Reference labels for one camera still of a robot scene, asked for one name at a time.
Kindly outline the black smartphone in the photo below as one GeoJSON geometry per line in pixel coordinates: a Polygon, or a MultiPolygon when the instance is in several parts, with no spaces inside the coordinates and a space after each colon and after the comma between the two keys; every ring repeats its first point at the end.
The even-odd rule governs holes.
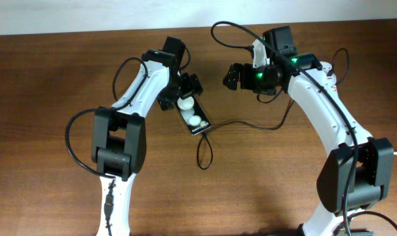
{"type": "Polygon", "coordinates": [[[212,125],[205,112],[201,108],[194,96],[185,99],[179,98],[176,108],[180,113],[184,123],[187,125],[191,135],[195,136],[208,130],[212,125]]]}

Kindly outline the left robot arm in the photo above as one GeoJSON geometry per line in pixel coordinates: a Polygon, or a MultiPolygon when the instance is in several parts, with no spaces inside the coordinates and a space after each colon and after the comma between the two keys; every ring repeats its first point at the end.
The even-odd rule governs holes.
{"type": "Polygon", "coordinates": [[[211,123],[196,97],[202,87],[195,74],[181,73],[185,43],[167,37],[160,50],[149,49],[140,58],[140,70],[111,111],[94,115],[92,160],[101,174],[102,215],[98,235],[129,235],[130,195],[145,161],[145,118],[153,102],[163,111],[177,109],[192,135],[211,123]]]}

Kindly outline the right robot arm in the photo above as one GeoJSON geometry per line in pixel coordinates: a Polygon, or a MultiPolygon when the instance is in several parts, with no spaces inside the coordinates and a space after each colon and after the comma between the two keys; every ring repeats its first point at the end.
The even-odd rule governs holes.
{"type": "Polygon", "coordinates": [[[264,32],[248,50],[252,64],[232,64],[223,84],[269,95],[280,87],[305,112],[326,150],[316,181],[320,204],[295,234],[347,235],[351,219],[387,198],[391,143],[375,139],[354,119],[339,99],[333,66],[299,54],[290,27],[264,32]]]}

